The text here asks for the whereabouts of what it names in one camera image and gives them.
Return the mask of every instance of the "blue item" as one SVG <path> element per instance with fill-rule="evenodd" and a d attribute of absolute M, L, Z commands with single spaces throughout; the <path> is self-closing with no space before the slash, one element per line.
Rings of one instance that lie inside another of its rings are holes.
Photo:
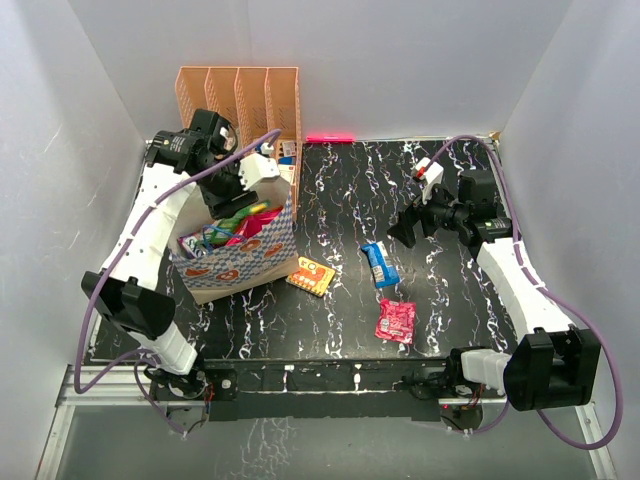
<path fill-rule="evenodd" d="M 389 254 L 382 242 L 370 243 L 361 248 L 369 258 L 376 288 L 388 287 L 400 282 L 396 267 L 389 265 Z"/>

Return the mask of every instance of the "white casing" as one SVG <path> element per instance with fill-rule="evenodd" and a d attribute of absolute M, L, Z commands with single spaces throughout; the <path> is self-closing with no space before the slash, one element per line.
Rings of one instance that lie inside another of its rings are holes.
<path fill-rule="evenodd" d="M 529 262 L 524 244 L 520 245 L 520 252 L 527 269 L 544 285 Z M 509 312 L 518 342 L 528 333 L 533 333 L 536 327 L 542 327 L 547 332 L 559 332 L 573 325 L 569 317 L 524 276 L 513 251 L 512 239 L 501 238 L 494 243 L 483 243 L 476 261 L 491 278 Z"/>
<path fill-rule="evenodd" d="M 173 168 L 167 165 L 155 164 L 153 167 L 144 168 L 142 183 L 131 214 L 120 234 L 118 243 L 102 264 L 102 268 L 106 268 L 113 261 L 113 257 L 116 256 L 125 240 L 129 238 L 133 226 L 138 222 L 142 213 L 149 206 L 155 205 L 155 199 L 169 188 L 188 178 L 189 175 L 186 173 L 182 175 L 173 173 Z M 155 290 L 158 284 L 160 262 L 167 247 L 169 235 L 180 210 L 194 188 L 196 188 L 195 182 L 178 190 L 154 209 L 133 238 L 127 254 L 118 262 L 111 277 L 124 282 L 129 280 L 129 277 L 135 277 L 141 287 Z"/>
<path fill-rule="evenodd" d="M 116 247 L 102 264 L 103 268 L 106 268 L 113 261 L 123 243 L 130 237 L 131 230 L 142 213 L 149 206 L 155 206 L 155 199 L 169 188 L 188 178 L 189 175 L 186 173 L 181 175 L 173 173 L 173 168 L 167 165 L 155 164 L 153 167 L 144 168 L 142 182 L 131 214 Z M 169 235 L 180 210 L 195 188 L 195 182 L 189 184 L 154 208 L 133 238 L 127 250 L 128 255 L 123 256 L 118 262 L 111 277 L 124 282 L 130 277 L 135 277 L 138 279 L 139 286 L 149 290 L 156 289 L 160 262 Z M 185 375 L 191 371 L 197 352 L 189 345 L 174 322 L 171 322 L 167 331 L 156 340 L 149 340 L 144 335 L 135 332 L 129 332 L 129 335 L 140 342 L 144 348 L 156 353 L 161 360 L 159 367 L 163 370 L 178 375 Z"/>
<path fill-rule="evenodd" d="M 278 163 L 273 158 L 252 153 L 240 160 L 240 183 L 245 190 L 253 190 L 258 200 L 269 200 L 272 207 L 287 202 L 291 185 L 280 176 Z"/>
<path fill-rule="evenodd" d="M 245 190 L 254 190 L 263 180 L 279 176 L 278 163 L 273 158 L 252 153 L 240 160 L 240 183 Z"/>
<path fill-rule="evenodd" d="M 187 375 L 198 355 L 178 330 L 175 322 L 171 322 L 167 331 L 155 340 L 149 340 L 136 332 L 129 332 L 129 335 L 140 342 L 143 348 L 152 350 L 160 358 L 159 367 L 169 373 Z"/>
<path fill-rule="evenodd" d="M 470 382 L 483 383 L 489 388 L 504 393 L 504 369 L 511 359 L 507 353 L 489 349 L 471 350 L 461 355 L 462 373 Z"/>
<path fill-rule="evenodd" d="M 520 244 L 520 252 L 527 269 L 540 285 L 544 285 L 531 266 L 523 243 Z M 509 312 L 518 343 L 525 335 L 533 333 L 536 327 L 542 327 L 547 332 L 559 332 L 573 325 L 569 317 L 524 276 L 511 238 L 483 243 L 476 261 L 491 278 Z M 510 359 L 511 355 L 489 349 L 464 352 L 461 359 L 464 378 L 504 392 L 504 369 Z"/>
<path fill-rule="evenodd" d="M 417 178 L 423 184 L 422 186 L 422 203 L 423 204 L 426 204 L 427 200 L 431 198 L 431 191 L 433 190 L 433 187 L 436 184 L 442 182 L 442 176 L 444 175 L 444 168 L 442 168 L 442 166 L 438 162 L 433 162 L 433 164 L 429 167 L 428 170 L 426 170 L 422 175 L 417 176 L 418 172 L 422 168 L 425 168 L 430 161 L 431 159 L 429 159 L 428 157 L 424 157 L 422 160 L 416 163 L 414 167 L 411 169 L 411 176 Z"/>
<path fill-rule="evenodd" d="M 260 153 L 262 153 L 265 157 L 270 156 L 273 152 L 276 151 L 276 147 L 273 145 L 269 145 L 268 143 L 263 143 L 260 145 Z"/>

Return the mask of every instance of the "green item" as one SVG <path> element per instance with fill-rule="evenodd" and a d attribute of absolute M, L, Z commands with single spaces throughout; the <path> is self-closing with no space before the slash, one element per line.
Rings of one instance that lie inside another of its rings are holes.
<path fill-rule="evenodd" d="M 248 217 L 249 215 L 255 215 L 256 213 L 264 212 L 268 208 L 268 201 L 249 205 L 248 207 L 244 207 L 238 210 L 233 215 L 233 217 L 220 220 L 216 227 L 221 230 L 226 230 L 227 232 L 235 232 L 238 226 L 246 217 Z M 214 245 L 223 245 L 229 241 L 229 235 L 225 235 L 224 233 L 219 231 L 213 231 L 208 237 L 208 240 Z"/>

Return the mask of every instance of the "packaging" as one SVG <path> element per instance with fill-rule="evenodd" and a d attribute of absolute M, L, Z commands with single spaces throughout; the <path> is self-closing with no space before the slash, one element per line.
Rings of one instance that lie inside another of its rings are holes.
<path fill-rule="evenodd" d="M 211 219 L 200 189 L 194 189 L 176 219 L 168 244 L 171 261 L 197 303 L 210 302 L 298 271 L 290 189 L 289 183 L 280 177 L 269 184 L 268 195 L 259 201 L 269 200 L 272 206 L 284 208 L 253 238 L 216 248 L 205 257 L 189 259 L 178 239 Z"/>
<path fill-rule="evenodd" d="M 396 267 L 391 265 L 389 254 L 382 242 L 370 243 L 361 248 L 367 254 L 376 288 L 395 285 L 400 281 Z"/>
<path fill-rule="evenodd" d="M 257 235 L 262 231 L 262 227 L 269 225 L 271 221 L 280 214 L 281 211 L 282 207 L 271 210 L 269 212 L 249 215 L 243 220 L 242 224 L 240 224 L 240 227 L 235 232 L 236 235 L 242 235 L 244 239 L 233 237 L 227 242 L 227 245 L 236 245 L 238 243 L 243 243 L 247 239 L 253 237 L 254 235 Z"/>
<path fill-rule="evenodd" d="M 416 319 L 416 304 L 380 301 L 380 318 L 376 326 L 376 337 L 394 342 L 411 344 Z"/>

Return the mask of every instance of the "orange plastic rack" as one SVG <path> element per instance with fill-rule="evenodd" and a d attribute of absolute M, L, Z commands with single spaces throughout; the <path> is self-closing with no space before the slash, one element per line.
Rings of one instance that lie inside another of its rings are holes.
<path fill-rule="evenodd" d="M 282 134 L 276 159 L 283 156 L 282 142 L 295 141 L 296 161 L 291 193 L 294 218 L 302 166 L 302 126 L 297 67 L 182 67 L 176 79 L 176 96 L 182 125 L 188 127 L 197 108 L 227 118 L 248 145 L 274 128 Z"/>

